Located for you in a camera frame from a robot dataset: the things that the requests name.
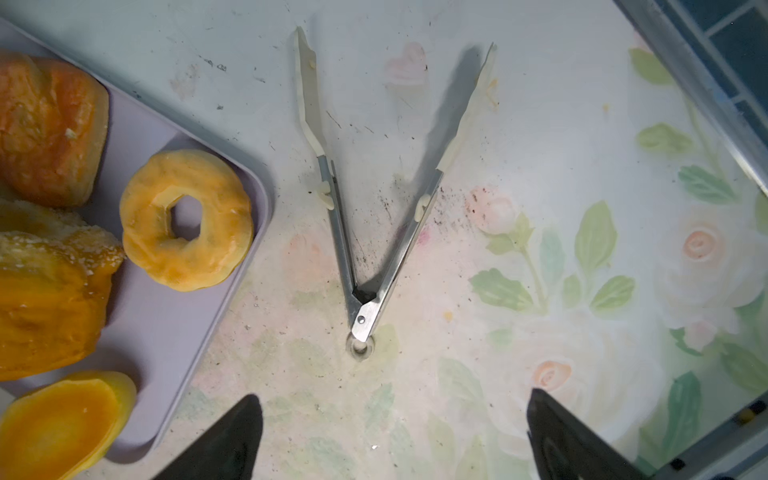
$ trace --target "tongs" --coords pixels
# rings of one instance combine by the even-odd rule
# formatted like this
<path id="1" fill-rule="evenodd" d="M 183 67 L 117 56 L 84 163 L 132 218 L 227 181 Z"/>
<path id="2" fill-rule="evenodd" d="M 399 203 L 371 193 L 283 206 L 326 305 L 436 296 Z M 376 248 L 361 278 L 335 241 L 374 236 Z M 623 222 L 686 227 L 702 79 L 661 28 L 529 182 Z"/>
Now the tongs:
<path id="1" fill-rule="evenodd" d="M 336 169 L 333 161 L 326 156 L 326 140 L 323 136 L 321 125 L 319 89 L 317 84 L 317 56 L 306 43 L 306 36 L 301 27 L 296 28 L 296 94 L 298 96 L 299 117 L 304 135 L 317 155 L 320 167 L 322 184 L 319 193 L 323 203 L 328 208 L 331 231 L 333 232 L 333 244 L 336 249 L 336 260 L 339 263 L 339 273 L 344 291 L 346 310 L 349 315 L 349 341 L 355 339 L 358 342 L 372 346 L 370 340 L 373 328 L 382 315 L 382 311 L 392 295 L 397 277 L 402 266 L 419 237 L 432 203 L 435 200 L 435 192 L 440 186 L 440 181 L 448 168 L 458 155 L 459 150 L 467 137 L 471 123 L 477 113 L 486 105 L 487 90 L 491 84 L 491 70 L 496 57 L 496 45 L 491 45 L 485 63 L 469 98 L 467 108 L 458 123 L 456 135 L 445 148 L 437 168 L 424 188 L 422 195 L 416 202 L 413 216 L 406 224 L 405 233 L 397 246 L 382 277 L 377 291 L 362 291 L 356 281 L 352 263 L 352 251 L 349 248 L 344 214 L 342 210 L 339 183 L 336 181 Z M 365 352 L 365 345 L 355 346 L 357 353 Z"/>

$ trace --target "table surface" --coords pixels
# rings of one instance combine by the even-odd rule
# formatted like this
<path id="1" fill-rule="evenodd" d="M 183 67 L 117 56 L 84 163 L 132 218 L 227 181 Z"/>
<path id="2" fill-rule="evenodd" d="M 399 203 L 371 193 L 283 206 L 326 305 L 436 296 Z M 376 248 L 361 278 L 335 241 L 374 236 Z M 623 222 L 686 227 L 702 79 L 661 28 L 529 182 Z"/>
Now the table surface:
<path id="1" fill-rule="evenodd" d="M 275 191 L 161 446 L 83 478 L 150 478 L 248 392 L 265 415 L 256 478 L 527 478 L 532 386 L 657 467 L 768 387 L 768 202 L 607 0 L 29 0 L 0 14 L 246 151 Z M 366 281 L 499 46 L 487 108 L 364 362 L 345 351 L 296 114 L 297 25 Z"/>

